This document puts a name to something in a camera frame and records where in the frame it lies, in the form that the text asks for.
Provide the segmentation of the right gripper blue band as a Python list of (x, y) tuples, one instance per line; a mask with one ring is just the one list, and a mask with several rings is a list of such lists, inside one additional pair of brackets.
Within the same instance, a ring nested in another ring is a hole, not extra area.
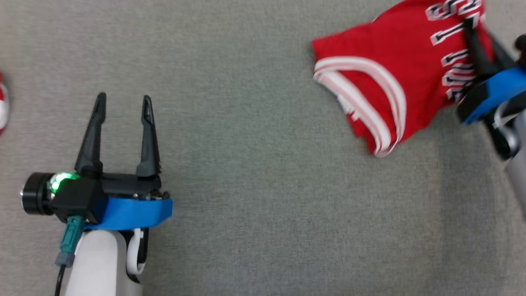
[(463, 20), (464, 39), (476, 77), (489, 79), (469, 90), (458, 104), (457, 115), (464, 125), (481, 120), (502, 103), (526, 92), (526, 70), (516, 67), (516, 61), (490, 32), (495, 57), (493, 63), (485, 52), (474, 24), (473, 18)]

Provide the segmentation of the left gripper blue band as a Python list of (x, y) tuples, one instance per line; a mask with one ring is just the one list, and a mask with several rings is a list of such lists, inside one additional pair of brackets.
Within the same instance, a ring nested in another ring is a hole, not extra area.
[[(100, 92), (97, 95), (74, 167), (81, 176), (92, 178), (92, 176), (101, 176), (103, 173), (103, 163), (100, 161), (100, 141), (105, 118), (106, 93)], [(148, 95), (143, 97), (141, 123), (143, 138), (141, 160), (136, 168), (137, 176), (105, 173), (100, 178), (93, 178), (102, 182), (109, 201), (100, 224), (89, 224), (85, 220), (85, 225), (89, 230), (146, 229), (156, 227), (172, 216), (173, 200), (168, 192), (160, 191), (161, 184), (158, 174), (162, 172), (162, 169), (153, 104)], [(21, 188), (23, 210), (30, 215), (56, 217), (51, 208), (51, 201), (60, 182), (64, 179), (80, 178), (81, 176), (77, 173), (32, 173)]]

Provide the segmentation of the red white basketball jersey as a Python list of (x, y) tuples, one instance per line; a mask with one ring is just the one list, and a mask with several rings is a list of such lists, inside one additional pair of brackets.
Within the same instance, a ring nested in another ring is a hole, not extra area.
[(465, 19), (494, 60), (484, 0), (403, 0), (370, 23), (312, 41), (314, 80), (336, 96), (374, 157), (425, 129), (475, 82)]

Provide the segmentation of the red shorts white stripe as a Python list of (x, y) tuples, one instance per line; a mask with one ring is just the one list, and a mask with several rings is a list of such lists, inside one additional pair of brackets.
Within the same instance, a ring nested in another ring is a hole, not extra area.
[(6, 129), (11, 114), (11, 103), (8, 90), (4, 84), (3, 74), (0, 72), (0, 135)]

